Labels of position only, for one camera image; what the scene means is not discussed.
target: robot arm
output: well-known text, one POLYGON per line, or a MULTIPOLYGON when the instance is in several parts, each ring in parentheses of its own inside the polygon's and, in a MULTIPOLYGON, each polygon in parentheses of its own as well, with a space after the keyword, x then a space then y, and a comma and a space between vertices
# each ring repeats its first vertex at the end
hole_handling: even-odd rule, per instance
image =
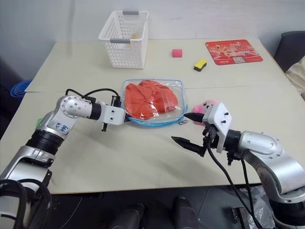
MULTIPOLYGON (((48 167, 52 165, 58 148, 80 117, 96 120, 103 126, 121 125, 124 122, 125 111, 99 101, 93 103, 69 95, 61 97, 57 101, 55 110, 45 115, 31 139, 16 153, 1 174, 0 180, 34 179, 47 186, 52 175, 48 167)), ((35 194, 39 190, 39 186, 35 183, 25 182, 22 185, 28 194, 35 194)), ((18 202, 14 190, 8 192, 1 190, 0 214, 5 217, 1 217, 0 227, 13 228, 18 202)), ((29 224, 28 219, 29 216, 26 215, 24 226, 29 224)))
MULTIPOLYGON (((278 139, 250 131, 230 130, 232 117, 223 103, 210 106, 206 113, 188 113, 186 117, 203 122, 203 140, 218 153, 227 151, 228 165, 242 157, 256 170, 273 209, 279 229, 305 229, 305 171, 285 153, 278 139)), ((186 139, 172 137, 178 144, 204 156, 203 147, 186 139)))

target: orange towel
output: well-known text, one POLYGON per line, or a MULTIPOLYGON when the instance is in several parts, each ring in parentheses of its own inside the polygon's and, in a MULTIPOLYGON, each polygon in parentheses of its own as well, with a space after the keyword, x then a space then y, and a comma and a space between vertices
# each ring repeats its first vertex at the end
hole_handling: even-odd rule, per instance
POLYGON ((125 109, 133 118, 147 120, 174 110, 177 104, 175 94, 153 80, 143 80, 139 85, 130 83, 125 88, 125 109))

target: beige table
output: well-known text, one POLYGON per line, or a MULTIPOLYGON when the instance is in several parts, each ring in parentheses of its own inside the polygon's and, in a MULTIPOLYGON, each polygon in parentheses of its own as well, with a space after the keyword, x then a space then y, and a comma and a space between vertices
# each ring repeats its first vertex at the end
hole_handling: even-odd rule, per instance
POLYGON ((179 79, 185 88, 211 88, 290 84, 258 39, 248 39, 262 62, 216 65, 205 42, 214 40, 149 40, 145 68, 112 68, 100 42, 57 42, 27 92, 63 92, 73 88, 88 92, 109 87, 121 90, 123 81, 134 78, 179 79), (182 58, 172 58, 174 48, 182 58), (193 69, 199 59, 207 66, 193 69))
MULTIPOLYGON (((27 93, 0 142, 1 172, 21 145, 31 137, 38 118, 55 108, 63 93, 27 93)), ((110 95, 96 94, 109 102, 110 95)), ((263 131, 280 139, 287 153, 305 167, 305 103, 291 85, 187 89, 189 107, 203 100, 224 102, 232 129, 263 131)), ((97 192, 160 187, 228 184, 209 155, 185 150, 170 137, 202 143, 202 127, 184 125, 146 128, 133 123, 108 126, 80 119, 59 148, 51 170, 52 193, 97 192)), ((226 166, 226 153, 216 154, 236 184, 244 183, 241 163, 226 166)), ((251 183, 259 182, 248 166, 251 183)))

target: white wall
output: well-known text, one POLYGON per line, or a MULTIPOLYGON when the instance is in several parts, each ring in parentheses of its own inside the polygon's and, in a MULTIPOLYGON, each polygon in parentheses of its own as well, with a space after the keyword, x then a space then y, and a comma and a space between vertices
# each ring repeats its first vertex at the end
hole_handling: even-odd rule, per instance
POLYGON ((31 79, 55 41, 89 41, 112 10, 147 10, 150 39, 258 37, 273 54, 305 30, 305 0, 0 0, 0 56, 31 79))

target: black and yellow sponge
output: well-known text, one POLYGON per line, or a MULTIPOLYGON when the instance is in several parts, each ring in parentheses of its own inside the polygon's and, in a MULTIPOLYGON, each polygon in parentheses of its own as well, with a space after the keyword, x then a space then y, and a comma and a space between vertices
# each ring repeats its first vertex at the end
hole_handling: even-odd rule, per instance
POLYGON ((206 62, 206 60, 201 59, 197 64, 195 64, 194 70, 201 72, 201 70, 206 66, 206 62))

